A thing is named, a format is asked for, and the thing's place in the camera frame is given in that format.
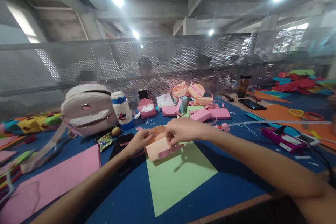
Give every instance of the person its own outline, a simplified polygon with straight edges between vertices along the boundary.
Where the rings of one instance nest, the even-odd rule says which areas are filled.
[[[97,190],[104,188],[104,183],[118,167],[153,138],[148,133],[149,129],[138,131],[125,149],[56,201],[32,223],[72,222]],[[194,140],[211,142],[238,159],[277,190],[290,196],[309,223],[335,223],[336,190],[312,171],[291,159],[188,117],[171,120],[167,124],[165,134],[171,147]]]

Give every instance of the white water bottle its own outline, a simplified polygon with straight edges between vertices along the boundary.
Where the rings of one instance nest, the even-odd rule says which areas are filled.
[[[132,112],[129,108],[126,96],[123,92],[118,91],[111,94],[114,112],[120,123],[122,130],[128,130],[134,127]]]

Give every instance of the hand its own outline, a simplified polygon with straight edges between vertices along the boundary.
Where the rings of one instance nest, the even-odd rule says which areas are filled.
[[[154,134],[148,135],[151,129],[139,130],[130,143],[125,147],[124,151],[128,156],[133,156],[138,151],[142,150],[147,143],[154,137]]]
[[[169,146],[173,147],[181,142],[205,140],[206,135],[213,129],[209,124],[195,121],[189,117],[181,117],[173,119],[167,124],[166,139]]]

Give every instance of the snack package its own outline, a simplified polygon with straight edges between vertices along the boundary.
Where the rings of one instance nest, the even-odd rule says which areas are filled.
[[[106,149],[108,146],[114,144],[115,140],[111,136],[111,133],[107,133],[105,136],[99,138],[98,144],[99,144],[99,150],[100,152],[103,152],[104,149]]]

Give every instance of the metal mesh partition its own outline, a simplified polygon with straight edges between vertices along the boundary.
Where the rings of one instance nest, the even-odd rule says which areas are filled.
[[[94,72],[111,91],[124,91],[131,108],[147,89],[151,99],[182,80],[201,83],[214,95],[236,89],[239,75],[251,87],[272,84],[281,70],[333,61],[332,29],[180,36],[143,40],[97,40],[0,46],[0,120],[58,108],[66,92]]]

